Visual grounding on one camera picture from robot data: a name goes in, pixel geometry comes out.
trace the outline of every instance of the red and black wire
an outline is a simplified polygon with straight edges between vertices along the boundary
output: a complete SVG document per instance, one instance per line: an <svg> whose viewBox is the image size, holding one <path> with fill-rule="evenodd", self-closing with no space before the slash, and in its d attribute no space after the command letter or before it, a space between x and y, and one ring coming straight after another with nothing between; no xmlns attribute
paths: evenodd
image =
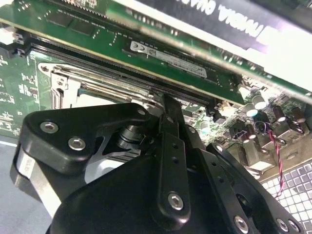
<svg viewBox="0 0 312 234"><path fill-rule="evenodd" d="M275 140L275 135L272 133L272 130L269 130L268 133L269 133L271 141L274 143L275 153L277 155L277 160L278 160L279 188L280 189L275 196L275 198L277 198L282 195L284 184L285 184L284 176L283 176L283 163L282 163L282 159L280 156L280 146L277 144Z"/></svg>

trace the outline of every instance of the cable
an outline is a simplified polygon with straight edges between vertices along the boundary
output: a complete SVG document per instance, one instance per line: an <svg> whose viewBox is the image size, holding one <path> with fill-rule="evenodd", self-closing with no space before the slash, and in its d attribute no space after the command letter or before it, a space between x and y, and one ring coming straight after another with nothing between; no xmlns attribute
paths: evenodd
<svg viewBox="0 0 312 234"><path fill-rule="evenodd" d="M269 130L269 136L270 136L271 141L274 143L275 153L276 153L277 158L278 158L278 173L279 173L279 187L280 187L280 189L275 196L275 198L277 198L277 197L282 195L282 192L284 189L284 184L285 184L284 176L283 176L283 163L282 163L282 159L281 159L281 156L279 153L280 148L279 148L279 145L276 143L275 136L272 134L272 130Z"/></svg>
<svg viewBox="0 0 312 234"><path fill-rule="evenodd" d="M256 124L259 124L259 123L262 123L262 124L264 125L263 133L267 133L267 130L268 130L267 124L269 125L269 123L265 123L265 122L263 122L263 121L257 121L257 122L255 122L255 123L253 124L253 129L260 131L260 130L257 128L257 126L256 126Z"/></svg>

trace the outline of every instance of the silver screw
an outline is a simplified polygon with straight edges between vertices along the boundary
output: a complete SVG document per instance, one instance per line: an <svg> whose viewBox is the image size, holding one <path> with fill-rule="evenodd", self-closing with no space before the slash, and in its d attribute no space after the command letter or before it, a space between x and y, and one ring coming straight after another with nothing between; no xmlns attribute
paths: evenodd
<svg viewBox="0 0 312 234"><path fill-rule="evenodd" d="M249 228L247 226L247 223L245 222L244 219L242 219L240 216L235 216L234 217L234 222L237 228L244 234L247 234L249 231Z"/></svg>
<svg viewBox="0 0 312 234"><path fill-rule="evenodd" d="M296 231L296 232L300 232L299 227L297 226L297 224L295 224L292 220L288 220L289 224L291 225L291 227Z"/></svg>
<svg viewBox="0 0 312 234"><path fill-rule="evenodd" d="M52 134L56 133L59 130L59 127L56 123L46 121L40 124L40 129L45 133Z"/></svg>
<svg viewBox="0 0 312 234"><path fill-rule="evenodd" d="M276 221L277 221L279 227L280 227L283 231L288 232L288 227L287 227L286 223L284 223L283 220L281 220L280 218L278 218Z"/></svg>
<svg viewBox="0 0 312 234"><path fill-rule="evenodd" d="M83 139L80 139L79 137L72 137L68 141L68 146L73 150L83 150L86 147L86 143Z"/></svg>
<svg viewBox="0 0 312 234"><path fill-rule="evenodd" d="M145 115L145 111L143 111L143 110L141 110L141 109L138 109L137 112L138 112L140 115L143 115L143 116Z"/></svg>
<svg viewBox="0 0 312 234"><path fill-rule="evenodd" d="M168 120L169 122L171 122L171 123L174 122L174 120L173 120L170 116L167 117L167 120Z"/></svg>
<svg viewBox="0 0 312 234"><path fill-rule="evenodd" d="M183 200L178 194L171 193L168 196L169 204L177 211L183 209Z"/></svg>
<svg viewBox="0 0 312 234"><path fill-rule="evenodd" d="M191 131L191 133L195 133L195 129L192 127L189 127L189 130Z"/></svg>

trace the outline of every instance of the green circuit board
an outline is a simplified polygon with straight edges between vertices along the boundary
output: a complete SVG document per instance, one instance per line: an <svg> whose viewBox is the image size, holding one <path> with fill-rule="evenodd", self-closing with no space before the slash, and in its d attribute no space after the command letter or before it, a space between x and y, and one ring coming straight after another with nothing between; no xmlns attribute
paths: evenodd
<svg viewBox="0 0 312 234"><path fill-rule="evenodd" d="M59 60L36 52L27 58L0 57L0 135L18 138L26 115L51 108L51 80L37 68L51 61Z"/></svg>
<svg viewBox="0 0 312 234"><path fill-rule="evenodd" d="M15 1L0 8L0 21L16 28L198 92L244 104L232 72L118 27L104 18L93 21L82 17L37 0ZM148 53L131 50L134 42L144 45Z"/></svg>
<svg viewBox="0 0 312 234"><path fill-rule="evenodd" d="M263 71L263 68L239 56L224 51L221 48L201 41L193 36L177 31L176 29L149 18L144 13L136 12L113 0L62 0L79 8L107 17L121 25L148 35L178 50L183 50L193 56L199 57L214 64L221 65L238 74L257 79L262 83L276 87L285 94L299 98L309 99L310 92L304 88L293 85L283 79Z"/></svg>

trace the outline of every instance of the white label sticker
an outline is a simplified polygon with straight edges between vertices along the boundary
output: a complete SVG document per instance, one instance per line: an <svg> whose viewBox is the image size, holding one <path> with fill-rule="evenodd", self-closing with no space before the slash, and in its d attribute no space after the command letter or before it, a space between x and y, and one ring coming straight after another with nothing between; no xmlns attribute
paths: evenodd
<svg viewBox="0 0 312 234"><path fill-rule="evenodd" d="M200 66L192 64L190 62L184 61L182 59L176 58L174 56L168 55L164 52L155 50L146 45L138 43L136 41L132 41L130 45L130 49L135 52L147 54L161 61L167 62L168 64L187 71L189 73L193 73L197 76L207 78L206 70Z"/></svg>

